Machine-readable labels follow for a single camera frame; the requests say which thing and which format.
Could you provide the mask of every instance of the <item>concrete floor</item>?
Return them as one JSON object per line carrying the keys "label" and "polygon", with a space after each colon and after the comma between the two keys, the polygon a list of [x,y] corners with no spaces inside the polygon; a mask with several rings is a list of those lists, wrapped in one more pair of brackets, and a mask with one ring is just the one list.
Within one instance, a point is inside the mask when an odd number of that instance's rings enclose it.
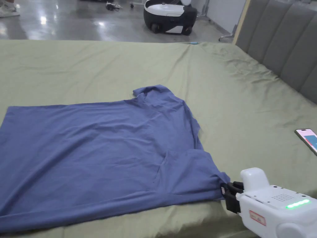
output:
{"label": "concrete floor", "polygon": [[154,34],[144,24],[143,7],[130,9],[119,0],[119,12],[102,2],[82,0],[16,0],[19,17],[0,18],[0,39],[97,40],[130,42],[216,42],[226,34],[197,19],[190,36]]}

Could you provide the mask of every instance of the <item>phone screen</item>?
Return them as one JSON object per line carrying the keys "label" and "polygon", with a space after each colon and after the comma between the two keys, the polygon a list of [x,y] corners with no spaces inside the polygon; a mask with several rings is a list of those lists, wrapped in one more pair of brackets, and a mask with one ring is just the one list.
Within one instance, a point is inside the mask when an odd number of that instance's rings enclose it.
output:
{"label": "phone screen", "polygon": [[299,129],[296,131],[317,152],[317,135],[311,129]]}

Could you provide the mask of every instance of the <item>green bed sheet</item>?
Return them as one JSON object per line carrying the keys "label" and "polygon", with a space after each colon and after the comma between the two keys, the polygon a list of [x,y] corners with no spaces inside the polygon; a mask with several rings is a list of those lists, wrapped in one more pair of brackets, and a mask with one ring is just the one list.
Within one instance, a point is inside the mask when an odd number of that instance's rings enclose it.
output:
{"label": "green bed sheet", "polygon": [[[108,102],[162,84],[186,101],[220,171],[262,168],[271,184],[317,195],[317,106],[237,46],[222,43],[0,41],[0,119],[8,106]],[[17,237],[254,237],[223,202],[170,206]]]}

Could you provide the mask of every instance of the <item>white sneaker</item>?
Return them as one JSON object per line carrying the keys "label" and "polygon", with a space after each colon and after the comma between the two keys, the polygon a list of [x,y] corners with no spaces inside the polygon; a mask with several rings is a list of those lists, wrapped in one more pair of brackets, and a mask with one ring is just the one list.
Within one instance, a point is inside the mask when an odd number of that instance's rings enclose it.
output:
{"label": "white sneaker", "polygon": [[3,1],[3,4],[0,7],[0,17],[13,17],[19,15],[20,13],[17,11],[13,3],[7,3],[6,1]]}

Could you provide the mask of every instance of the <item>upholstered headboard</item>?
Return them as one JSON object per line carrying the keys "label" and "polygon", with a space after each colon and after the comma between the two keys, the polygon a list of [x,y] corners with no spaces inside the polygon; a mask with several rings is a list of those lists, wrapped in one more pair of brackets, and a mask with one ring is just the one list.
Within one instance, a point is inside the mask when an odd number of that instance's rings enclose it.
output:
{"label": "upholstered headboard", "polygon": [[317,103],[317,12],[277,0],[247,0],[234,43]]}

